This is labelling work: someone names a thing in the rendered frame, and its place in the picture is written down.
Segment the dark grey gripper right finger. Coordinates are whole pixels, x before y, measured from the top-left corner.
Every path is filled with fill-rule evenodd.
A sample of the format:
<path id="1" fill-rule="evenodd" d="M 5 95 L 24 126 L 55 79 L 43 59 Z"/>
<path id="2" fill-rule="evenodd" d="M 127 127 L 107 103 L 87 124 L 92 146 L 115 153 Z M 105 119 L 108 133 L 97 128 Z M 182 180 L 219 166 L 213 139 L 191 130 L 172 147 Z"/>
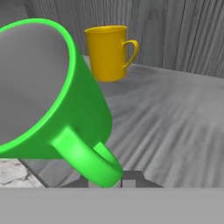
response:
<path id="1" fill-rule="evenodd" d="M 160 185 L 146 179 L 141 171 L 124 171 L 120 186 L 121 188 L 160 188 Z"/>

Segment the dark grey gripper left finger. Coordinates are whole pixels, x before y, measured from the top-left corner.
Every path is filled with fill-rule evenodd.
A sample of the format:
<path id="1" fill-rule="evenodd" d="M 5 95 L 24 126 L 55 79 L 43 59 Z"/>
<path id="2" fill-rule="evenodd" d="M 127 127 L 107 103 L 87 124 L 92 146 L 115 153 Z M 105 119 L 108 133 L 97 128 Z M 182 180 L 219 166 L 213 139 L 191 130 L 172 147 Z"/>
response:
<path id="1" fill-rule="evenodd" d="M 63 188 L 88 188 L 88 180 L 83 176 L 80 176 L 75 181 L 63 185 Z"/>

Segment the green mug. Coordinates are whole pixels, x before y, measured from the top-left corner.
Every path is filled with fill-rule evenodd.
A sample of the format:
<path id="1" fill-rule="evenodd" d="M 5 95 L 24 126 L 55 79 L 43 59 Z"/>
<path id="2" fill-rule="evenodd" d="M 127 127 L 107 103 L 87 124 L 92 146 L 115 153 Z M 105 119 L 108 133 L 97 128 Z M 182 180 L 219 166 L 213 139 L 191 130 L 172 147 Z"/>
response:
<path id="1" fill-rule="evenodd" d="M 49 19 L 0 28 L 0 158 L 65 159 L 100 187 L 123 168 L 106 142 L 112 116 L 69 32 Z"/>

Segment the grey wooden cabinet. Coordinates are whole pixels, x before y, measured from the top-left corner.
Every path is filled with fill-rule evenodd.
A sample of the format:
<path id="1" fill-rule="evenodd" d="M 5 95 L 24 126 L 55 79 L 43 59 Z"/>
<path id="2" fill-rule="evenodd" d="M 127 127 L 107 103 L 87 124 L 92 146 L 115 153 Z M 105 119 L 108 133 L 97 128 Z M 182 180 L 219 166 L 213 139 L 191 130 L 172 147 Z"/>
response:
<path id="1" fill-rule="evenodd" d="M 61 23 L 83 52 L 86 28 L 126 25 L 139 54 L 101 84 L 108 147 L 163 187 L 224 188 L 224 0 L 0 0 L 0 27 L 24 18 Z"/>

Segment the yellow mug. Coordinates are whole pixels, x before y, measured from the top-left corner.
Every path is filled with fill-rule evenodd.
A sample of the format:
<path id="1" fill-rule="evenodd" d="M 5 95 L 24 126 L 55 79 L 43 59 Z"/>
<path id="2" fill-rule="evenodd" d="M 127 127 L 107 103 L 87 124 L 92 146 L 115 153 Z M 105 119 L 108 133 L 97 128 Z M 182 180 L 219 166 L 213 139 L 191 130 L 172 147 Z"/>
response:
<path id="1" fill-rule="evenodd" d="M 102 82 L 119 81 L 138 53 L 138 42 L 126 39 L 125 25 L 87 28 L 87 50 L 93 76 Z"/>

